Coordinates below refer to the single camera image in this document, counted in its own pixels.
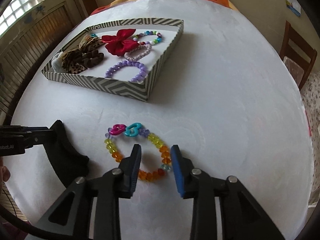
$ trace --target wooden chair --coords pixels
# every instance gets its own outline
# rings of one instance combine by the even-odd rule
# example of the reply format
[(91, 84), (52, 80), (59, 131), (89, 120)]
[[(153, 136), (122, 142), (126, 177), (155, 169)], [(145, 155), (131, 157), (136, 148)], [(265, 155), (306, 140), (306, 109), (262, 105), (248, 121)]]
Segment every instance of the wooden chair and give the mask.
[[(302, 49), (305, 54), (310, 58), (310, 62), (307, 62), (303, 57), (301, 57), (290, 45), (289, 40), (292, 40), (300, 49)], [(302, 89), (303, 85), (308, 79), (308, 76), (312, 70), (312, 67), (316, 61), (317, 51), (313, 49), (300, 35), (293, 29), (288, 21), (285, 23), (285, 31), (282, 42), (281, 51), (279, 54), (280, 58), (283, 60), (284, 56), (292, 59), (297, 63), (303, 70), (304, 74), (301, 79), (299, 90)]]

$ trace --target bracelet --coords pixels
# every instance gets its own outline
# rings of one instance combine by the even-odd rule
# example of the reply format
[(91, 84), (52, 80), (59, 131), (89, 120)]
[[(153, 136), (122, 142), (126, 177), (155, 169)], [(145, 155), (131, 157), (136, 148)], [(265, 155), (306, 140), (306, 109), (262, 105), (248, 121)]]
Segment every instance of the bracelet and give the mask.
[[(148, 35), (157, 35), (158, 38), (154, 39), (153, 41), (146, 41), (146, 42), (138, 41), (141, 37), (148, 36)], [(157, 44), (157, 43), (162, 41), (162, 34), (160, 32), (157, 32), (157, 31), (145, 31), (144, 33), (140, 33), (140, 34), (134, 35), (133, 36), (133, 40), (137, 41), (140, 45), (144, 45), (144, 44), (155, 45), (155, 44)]]
[[(131, 53), (133, 53), (133, 52), (135, 52), (136, 50), (139, 50), (139, 49), (146, 49), (146, 51), (142, 52), (141, 54), (139, 54), (136, 57), (130, 57)], [(142, 59), (143, 57), (145, 57), (146, 55), (150, 54), (151, 49), (152, 49), (152, 47), (151, 47), (150, 44), (139, 45), (135, 49), (133, 49), (133, 50), (131, 50), (129, 52), (126, 52), (124, 54), (124, 58), (126, 60), (129, 60), (129, 61), (138, 61), (138, 60)]]
[(108, 133), (106, 133), (106, 139), (104, 140), (106, 144), (106, 148), (111, 153), (111, 156), (116, 159), (116, 162), (121, 162), (124, 158), (123, 155), (119, 152), (116, 145), (113, 143), (112, 139), (115, 136), (121, 135), (124, 133), (125, 136), (135, 137), (135, 136), (143, 136), (147, 138), (161, 153), (162, 165), (159, 169), (153, 172), (146, 172), (143, 170), (139, 170), (139, 179), (146, 180), (146, 181), (154, 181), (156, 179), (161, 178), (165, 175), (166, 171), (171, 170), (171, 158), (170, 158), (170, 150), (164, 144), (162, 140), (154, 133), (150, 133), (148, 129), (145, 129), (143, 125), (139, 122), (133, 123), (130, 126), (125, 126), (124, 124), (115, 124), (112, 128), (108, 129)]
[(133, 67), (137, 67), (140, 69), (139, 74), (136, 75), (134, 78), (132, 78), (130, 80), (131, 82), (141, 82), (146, 78), (146, 76), (149, 73), (148, 68), (143, 63), (123, 60), (122, 62), (118, 62), (117, 65), (114, 65), (113, 67), (109, 68), (104, 77), (105, 78), (112, 78), (113, 74), (117, 70), (119, 70), (120, 68), (125, 67), (125, 66), (133, 66)]

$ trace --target metal screw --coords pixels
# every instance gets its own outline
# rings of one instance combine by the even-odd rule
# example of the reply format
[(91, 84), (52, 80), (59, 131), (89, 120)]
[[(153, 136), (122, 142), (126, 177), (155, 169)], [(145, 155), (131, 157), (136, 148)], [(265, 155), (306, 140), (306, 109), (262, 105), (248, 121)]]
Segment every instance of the metal screw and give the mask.
[(193, 175), (200, 175), (200, 174), (201, 174), (201, 169), (192, 169), (192, 170), (191, 170), (191, 173), (192, 173)]
[(78, 178), (76, 178), (76, 184), (81, 184), (81, 183), (84, 183), (84, 181), (85, 181), (85, 178), (84, 177), (78, 177)]
[(112, 174), (113, 175), (119, 175), (119, 174), (121, 174), (122, 173), (122, 170), (120, 169), (120, 168), (114, 168), (113, 170), (112, 170)]
[(236, 176), (229, 176), (228, 180), (229, 180), (230, 183), (236, 183), (238, 181)]

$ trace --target red bow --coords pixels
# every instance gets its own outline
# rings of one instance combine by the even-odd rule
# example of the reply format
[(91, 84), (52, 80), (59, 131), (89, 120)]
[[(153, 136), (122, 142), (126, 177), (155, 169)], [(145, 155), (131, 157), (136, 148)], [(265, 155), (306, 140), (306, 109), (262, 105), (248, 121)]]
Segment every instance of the red bow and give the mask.
[(139, 46), (136, 41), (127, 40), (135, 31), (135, 29), (119, 30), (116, 36), (103, 35), (101, 39), (104, 43), (108, 43), (106, 49), (112, 55), (120, 57)]

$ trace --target table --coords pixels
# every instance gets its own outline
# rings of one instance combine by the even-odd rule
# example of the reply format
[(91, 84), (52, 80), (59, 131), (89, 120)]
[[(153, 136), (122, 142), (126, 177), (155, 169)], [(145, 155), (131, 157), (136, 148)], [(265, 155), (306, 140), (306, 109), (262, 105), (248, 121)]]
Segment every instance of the table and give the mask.
[[(286, 239), (294, 239), (304, 225), (313, 173), (307, 119), (286, 67), (241, 13), (206, 0), (128, 2), (84, 20), (44, 64), (85, 27), (137, 17), (185, 20), (148, 103), (49, 81), (38, 71), (12, 124), (50, 127), (62, 120), (74, 147), (90, 157), (94, 178), (117, 166), (103, 142), (107, 128), (141, 122), (212, 176), (237, 176)], [(158, 167), (155, 149), (139, 142), (142, 167)], [(133, 141), (117, 144), (130, 154)], [(12, 174), (7, 186), (35, 223), (64, 187), (42, 146), (4, 161)], [(179, 198), (173, 174), (139, 181), (133, 198), (120, 201), (124, 240), (188, 239), (191, 216), (192, 201)]]

